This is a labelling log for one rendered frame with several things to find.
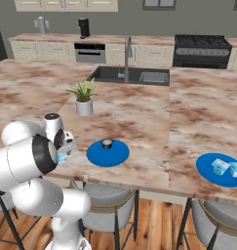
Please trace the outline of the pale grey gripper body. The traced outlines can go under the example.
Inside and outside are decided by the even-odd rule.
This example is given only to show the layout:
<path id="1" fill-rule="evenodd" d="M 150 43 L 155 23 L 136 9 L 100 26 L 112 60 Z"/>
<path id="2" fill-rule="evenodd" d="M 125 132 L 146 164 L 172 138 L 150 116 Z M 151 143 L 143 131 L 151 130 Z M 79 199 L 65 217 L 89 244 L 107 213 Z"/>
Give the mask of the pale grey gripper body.
<path id="1" fill-rule="evenodd" d="M 70 155 L 71 151 L 77 148 L 77 144 L 75 142 L 64 143 L 63 146 L 58 150 L 58 155 Z"/>

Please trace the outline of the dark topped yogurt container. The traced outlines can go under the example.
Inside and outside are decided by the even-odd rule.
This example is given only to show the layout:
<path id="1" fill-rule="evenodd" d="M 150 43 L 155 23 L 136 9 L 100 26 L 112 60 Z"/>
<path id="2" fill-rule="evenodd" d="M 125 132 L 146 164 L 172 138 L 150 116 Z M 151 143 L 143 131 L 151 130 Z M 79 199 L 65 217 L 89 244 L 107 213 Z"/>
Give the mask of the dark topped yogurt container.
<path id="1" fill-rule="evenodd" d="M 101 145 L 105 149 L 111 149 L 113 145 L 113 140 L 112 139 L 103 139 L 101 141 Z"/>

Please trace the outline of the blue round plate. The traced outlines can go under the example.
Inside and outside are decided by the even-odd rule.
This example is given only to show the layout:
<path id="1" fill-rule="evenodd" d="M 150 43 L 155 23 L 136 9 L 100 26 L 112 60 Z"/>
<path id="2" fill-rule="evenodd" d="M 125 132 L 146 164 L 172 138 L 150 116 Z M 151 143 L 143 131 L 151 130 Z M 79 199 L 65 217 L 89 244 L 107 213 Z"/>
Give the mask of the blue round plate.
<path id="1" fill-rule="evenodd" d="M 196 168 L 199 174 L 217 186 L 225 188 L 237 188 L 237 178 L 231 176 L 228 170 L 226 170 L 222 175 L 218 175 L 214 172 L 214 166 L 212 163 L 216 160 L 222 160 L 226 163 L 236 162 L 231 156 L 222 153 L 209 152 L 200 155 L 196 160 Z"/>
<path id="2" fill-rule="evenodd" d="M 115 167 L 129 158 L 130 149 L 125 143 L 112 139 L 112 148 L 105 149 L 101 145 L 102 140 L 94 142 L 87 149 L 86 155 L 91 163 L 99 167 Z"/>

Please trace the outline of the green plant in white pot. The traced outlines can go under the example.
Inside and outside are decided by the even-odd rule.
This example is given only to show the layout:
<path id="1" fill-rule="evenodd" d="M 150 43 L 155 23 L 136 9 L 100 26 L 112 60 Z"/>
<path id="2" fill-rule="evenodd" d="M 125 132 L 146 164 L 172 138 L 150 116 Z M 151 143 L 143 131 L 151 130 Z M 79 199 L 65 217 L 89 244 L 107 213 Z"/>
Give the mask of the green plant in white pot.
<path id="1" fill-rule="evenodd" d="M 97 86 L 95 79 L 91 81 L 79 82 L 76 87 L 69 87 L 65 92 L 71 93 L 75 97 L 76 112 L 80 116 L 91 115 L 94 111 L 92 95 Z"/>

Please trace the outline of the dark sink basin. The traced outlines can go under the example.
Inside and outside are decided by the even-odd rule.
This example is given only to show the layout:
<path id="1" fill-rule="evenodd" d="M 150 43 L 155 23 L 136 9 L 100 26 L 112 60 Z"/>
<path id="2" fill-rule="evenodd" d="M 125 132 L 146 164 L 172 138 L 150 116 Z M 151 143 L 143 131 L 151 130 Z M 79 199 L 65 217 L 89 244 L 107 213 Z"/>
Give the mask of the dark sink basin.
<path id="1" fill-rule="evenodd" d="M 121 77 L 124 67 L 121 66 L 99 66 L 88 78 L 88 81 L 95 79 L 96 82 L 125 83 L 125 78 Z M 129 68 L 130 84 L 169 86 L 170 71 L 159 68 Z"/>

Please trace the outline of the silver dishwasher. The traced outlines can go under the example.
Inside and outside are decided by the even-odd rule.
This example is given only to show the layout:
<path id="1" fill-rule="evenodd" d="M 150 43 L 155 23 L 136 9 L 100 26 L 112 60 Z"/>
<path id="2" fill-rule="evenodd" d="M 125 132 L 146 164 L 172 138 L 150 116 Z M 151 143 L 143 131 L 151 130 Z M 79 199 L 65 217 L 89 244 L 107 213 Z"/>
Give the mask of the silver dishwasher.
<path id="1" fill-rule="evenodd" d="M 104 44 L 75 43 L 74 49 L 78 63 L 106 63 Z"/>

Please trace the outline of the cream base cupboards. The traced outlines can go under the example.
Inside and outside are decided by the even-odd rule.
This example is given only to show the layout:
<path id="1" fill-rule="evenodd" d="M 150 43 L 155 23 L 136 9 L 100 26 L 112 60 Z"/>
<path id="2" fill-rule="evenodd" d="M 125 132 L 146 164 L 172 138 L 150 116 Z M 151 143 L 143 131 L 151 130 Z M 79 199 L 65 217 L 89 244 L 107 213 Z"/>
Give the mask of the cream base cupboards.
<path id="1" fill-rule="evenodd" d="M 16 60 L 76 62 L 72 43 L 11 41 Z"/>
<path id="2" fill-rule="evenodd" d="M 133 56 L 129 58 L 130 65 L 145 65 L 151 67 L 169 67 L 173 65 L 174 46 L 133 45 Z M 105 55 L 107 64 L 125 64 L 125 45 L 106 44 Z"/>
<path id="3" fill-rule="evenodd" d="M 232 49 L 227 68 L 237 69 L 237 48 Z"/>

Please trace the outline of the grey metal tap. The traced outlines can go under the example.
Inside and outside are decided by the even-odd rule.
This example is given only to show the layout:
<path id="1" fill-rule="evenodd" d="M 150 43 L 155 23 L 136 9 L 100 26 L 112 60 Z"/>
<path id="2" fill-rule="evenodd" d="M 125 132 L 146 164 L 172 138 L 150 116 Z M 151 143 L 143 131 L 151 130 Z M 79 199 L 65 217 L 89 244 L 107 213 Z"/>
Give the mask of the grey metal tap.
<path id="1" fill-rule="evenodd" d="M 118 78 L 123 78 L 125 83 L 129 82 L 129 58 L 133 57 L 133 50 L 132 50 L 132 38 L 130 35 L 126 36 L 125 42 L 125 67 L 124 73 L 118 73 Z"/>

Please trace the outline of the black coffee machine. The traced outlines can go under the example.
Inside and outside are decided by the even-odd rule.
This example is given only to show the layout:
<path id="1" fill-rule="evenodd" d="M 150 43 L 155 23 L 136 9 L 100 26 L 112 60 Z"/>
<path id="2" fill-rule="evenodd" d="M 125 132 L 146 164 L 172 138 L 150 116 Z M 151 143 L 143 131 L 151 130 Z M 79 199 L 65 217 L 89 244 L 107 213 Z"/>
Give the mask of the black coffee machine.
<path id="1" fill-rule="evenodd" d="M 89 27 L 89 20 L 88 19 L 79 19 L 78 25 L 81 32 L 81 39 L 85 39 L 90 36 L 90 27 Z"/>

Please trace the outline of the silver kettle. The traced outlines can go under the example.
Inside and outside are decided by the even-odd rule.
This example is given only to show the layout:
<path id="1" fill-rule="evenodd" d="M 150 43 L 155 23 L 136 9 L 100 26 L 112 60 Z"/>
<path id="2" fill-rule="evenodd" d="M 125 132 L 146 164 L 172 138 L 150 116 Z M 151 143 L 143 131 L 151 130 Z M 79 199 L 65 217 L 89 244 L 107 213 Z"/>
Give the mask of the silver kettle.
<path id="1" fill-rule="evenodd" d="M 41 35 L 47 35 L 47 24 L 46 20 L 43 17 L 38 17 L 35 21 L 34 24 L 39 28 L 40 34 Z"/>

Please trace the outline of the black stove with oven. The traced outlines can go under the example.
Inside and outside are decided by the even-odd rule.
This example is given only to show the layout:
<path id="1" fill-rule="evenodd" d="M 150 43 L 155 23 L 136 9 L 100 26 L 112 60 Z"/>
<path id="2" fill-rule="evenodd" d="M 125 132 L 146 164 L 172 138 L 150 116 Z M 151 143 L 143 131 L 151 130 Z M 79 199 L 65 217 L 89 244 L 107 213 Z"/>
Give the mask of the black stove with oven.
<path id="1" fill-rule="evenodd" d="M 175 35 L 173 66 L 227 69 L 232 45 L 223 35 Z"/>

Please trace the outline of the cream wall cupboards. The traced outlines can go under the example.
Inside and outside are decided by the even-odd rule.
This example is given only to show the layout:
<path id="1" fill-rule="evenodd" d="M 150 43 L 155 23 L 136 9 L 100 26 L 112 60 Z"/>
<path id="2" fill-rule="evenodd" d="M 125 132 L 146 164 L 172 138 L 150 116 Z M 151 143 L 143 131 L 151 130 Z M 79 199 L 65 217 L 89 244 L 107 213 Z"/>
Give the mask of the cream wall cupboards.
<path id="1" fill-rule="evenodd" d="M 14 0 L 18 12 L 117 12 L 118 0 Z"/>

